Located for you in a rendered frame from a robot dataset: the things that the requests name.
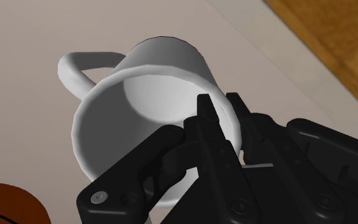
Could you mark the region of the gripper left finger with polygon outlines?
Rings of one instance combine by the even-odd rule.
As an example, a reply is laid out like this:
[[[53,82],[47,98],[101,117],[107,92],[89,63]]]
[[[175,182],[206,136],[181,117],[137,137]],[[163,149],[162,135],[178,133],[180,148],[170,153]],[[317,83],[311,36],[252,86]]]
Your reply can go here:
[[[146,224],[185,175],[199,179],[160,224],[261,224],[261,211],[207,94],[182,127],[160,127],[78,195],[82,224]]]

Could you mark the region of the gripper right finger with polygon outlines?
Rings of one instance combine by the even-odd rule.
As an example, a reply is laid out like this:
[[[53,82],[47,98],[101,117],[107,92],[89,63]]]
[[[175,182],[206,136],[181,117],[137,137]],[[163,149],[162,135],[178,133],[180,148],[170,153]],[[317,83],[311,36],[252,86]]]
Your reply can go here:
[[[358,224],[358,139],[304,118],[281,126],[250,112],[237,93],[226,97],[240,122],[245,163],[272,164],[299,216],[273,224]]]

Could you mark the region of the white mug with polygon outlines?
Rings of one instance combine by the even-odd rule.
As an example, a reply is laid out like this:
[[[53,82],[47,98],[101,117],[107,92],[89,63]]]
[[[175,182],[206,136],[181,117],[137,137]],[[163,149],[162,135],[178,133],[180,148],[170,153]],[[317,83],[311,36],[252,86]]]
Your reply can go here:
[[[204,57],[189,43],[168,36],[149,38],[126,55],[74,52],[58,63],[58,76],[80,100],[72,121],[72,147],[90,184],[165,125],[182,127],[207,94],[234,152],[242,145],[240,122],[219,89]],[[156,203],[170,210],[199,179],[196,168]]]

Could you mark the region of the orange basketball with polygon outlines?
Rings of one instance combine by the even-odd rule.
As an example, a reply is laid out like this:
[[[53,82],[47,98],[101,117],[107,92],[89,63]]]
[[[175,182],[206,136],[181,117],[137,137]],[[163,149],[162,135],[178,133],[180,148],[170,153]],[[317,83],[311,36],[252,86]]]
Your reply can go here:
[[[0,224],[52,224],[44,205],[31,193],[0,183]]]

